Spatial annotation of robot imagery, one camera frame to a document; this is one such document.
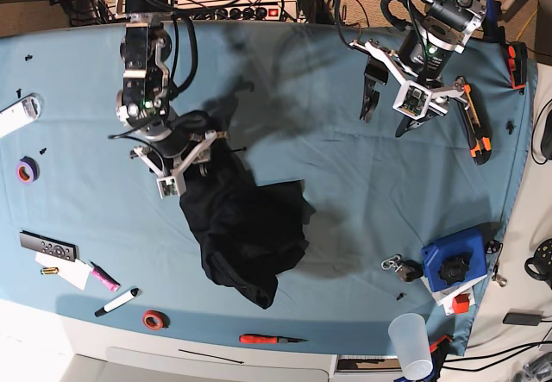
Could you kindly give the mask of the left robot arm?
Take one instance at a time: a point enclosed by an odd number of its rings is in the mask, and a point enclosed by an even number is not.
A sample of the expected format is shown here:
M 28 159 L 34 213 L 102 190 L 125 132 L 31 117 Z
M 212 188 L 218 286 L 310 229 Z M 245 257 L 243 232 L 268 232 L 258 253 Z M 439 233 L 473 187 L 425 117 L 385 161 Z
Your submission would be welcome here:
M 397 136 L 447 115 L 450 102 L 456 102 L 468 139 L 478 141 L 482 125 L 470 85 L 463 77 L 446 85 L 442 71 L 454 53 L 463 53 L 483 24 L 486 0 L 381 0 L 380 6 L 387 21 L 407 36 L 397 50 L 373 40 L 351 42 L 352 48 L 367 55 L 361 120 L 369 122 L 376 110 L 377 85 L 394 78 L 399 89 L 392 107 L 403 117 Z

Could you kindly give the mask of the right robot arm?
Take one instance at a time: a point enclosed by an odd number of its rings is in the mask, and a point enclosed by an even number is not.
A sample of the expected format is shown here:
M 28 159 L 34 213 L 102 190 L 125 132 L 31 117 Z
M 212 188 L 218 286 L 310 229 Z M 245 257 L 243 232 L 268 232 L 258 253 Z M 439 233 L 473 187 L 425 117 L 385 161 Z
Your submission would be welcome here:
M 167 176 L 179 159 L 203 140 L 201 130 L 210 129 L 210 117 L 193 110 L 178 115 L 171 102 L 187 89 L 198 69 L 198 44 L 188 15 L 178 10 L 176 0 L 117 0 L 117 12 L 129 19 L 120 45 L 124 64 L 122 89 L 117 95 L 116 116 L 126 128 L 122 139 L 139 141 L 133 157 L 144 159 L 151 171 Z M 176 85 L 179 32 L 168 33 L 163 21 L 184 20 L 191 48 L 191 70 Z

